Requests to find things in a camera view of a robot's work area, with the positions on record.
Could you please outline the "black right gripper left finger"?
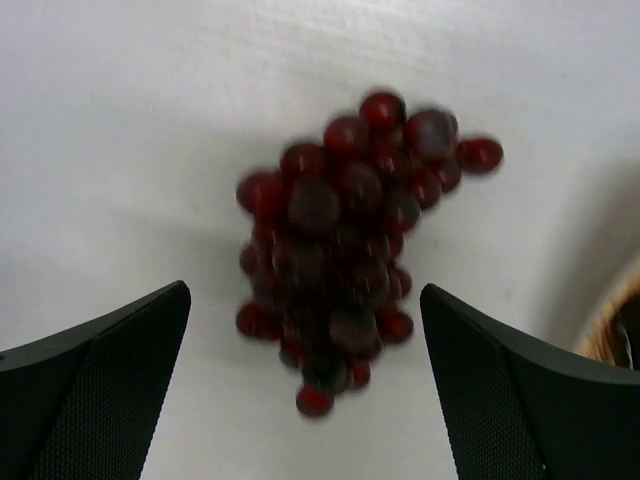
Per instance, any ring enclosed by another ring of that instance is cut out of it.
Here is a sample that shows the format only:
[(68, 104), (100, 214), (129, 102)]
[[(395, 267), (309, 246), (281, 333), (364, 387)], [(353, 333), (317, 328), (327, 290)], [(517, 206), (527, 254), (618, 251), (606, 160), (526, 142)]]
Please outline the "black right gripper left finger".
[(3, 351), (2, 478), (140, 478), (190, 306), (176, 281)]

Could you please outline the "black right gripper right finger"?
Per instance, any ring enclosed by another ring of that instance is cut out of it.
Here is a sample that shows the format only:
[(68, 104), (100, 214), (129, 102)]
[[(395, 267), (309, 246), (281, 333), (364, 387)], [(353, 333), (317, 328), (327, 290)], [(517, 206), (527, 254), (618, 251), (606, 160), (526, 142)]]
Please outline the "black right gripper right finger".
[(434, 284), (420, 311), (459, 478), (638, 478), (638, 372), (548, 344)]

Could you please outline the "red fake grape bunch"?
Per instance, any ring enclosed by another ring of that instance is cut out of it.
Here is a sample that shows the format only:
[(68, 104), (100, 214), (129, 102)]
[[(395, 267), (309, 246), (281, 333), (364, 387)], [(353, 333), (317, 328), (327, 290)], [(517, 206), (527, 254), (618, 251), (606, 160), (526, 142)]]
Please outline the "red fake grape bunch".
[(409, 109), (377, 89), (333, 116), (320, 140), (289, 143), (275, 168), (238, 182), (253, 226), (239, 255), (251, 297), (235, 326), (278, 343), (301, 375), (301, 415), (327, 415), (339, 395), (368, 385), (384, 347), (412, 337), (401, 303), (413, 281), (398, 262), (406, 237), (464, 176), (503, 159), (496, 138), (461, 134), (452, 111)]

